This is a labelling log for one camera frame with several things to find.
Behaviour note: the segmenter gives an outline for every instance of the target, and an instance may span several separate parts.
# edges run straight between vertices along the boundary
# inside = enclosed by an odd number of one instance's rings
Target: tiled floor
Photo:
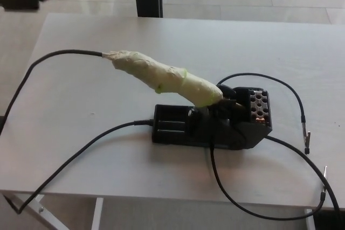
[[[167,18],[345,23],[345,0],[163,1],[164,16]],[[49,12],[136,16],[136,6],[135,0],[51,0],[42,5],[39,13],[5,13],[0,10],[0,114],[4,113],[14,94],[45,16]],[[60,213],[72,229],[90,229],[89,218],[94,200],[77,198],[66,200],[53,197],[47,198],[46,203],[48,206],[53,206],[53,210]],[[234,215],[236,212],[232,213],[232,217],[236,218],[237,216]],[[300,224],[294,226],[295,229],[304,228],[301,228]],[[265,227],[265,229],[277,228],[281,228],[278,223],[267,224]],[[20,217],[14,215],[0,198],[0,229],[44,229],[44,227],[27,215]]]

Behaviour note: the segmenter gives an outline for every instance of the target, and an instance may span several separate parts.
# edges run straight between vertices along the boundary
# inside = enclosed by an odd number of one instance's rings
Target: black base
[[[258,119],[253,116],[253,88],[234,90],[237,100],[232,106],[220,103],[198,109],[156,105],[152,141],[194,147],[209,147],[212,143],[215,148],[230,150],[253,148],[272,131],[268,93],[260,89],[265,94],[269,115]]]

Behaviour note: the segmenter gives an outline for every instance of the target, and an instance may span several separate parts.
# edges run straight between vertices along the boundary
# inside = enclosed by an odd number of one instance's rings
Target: cable plug
[[[303,128],[303,138],[304,138],[304,146],[305,146],[304,153],[306,155],[309,155],[309,153],[310,153],[309,144],[311,141],[311,132],[308,131],[308,133],[307,133],[305,119],[304,119],[304,122],[302,122],[302,128]]]

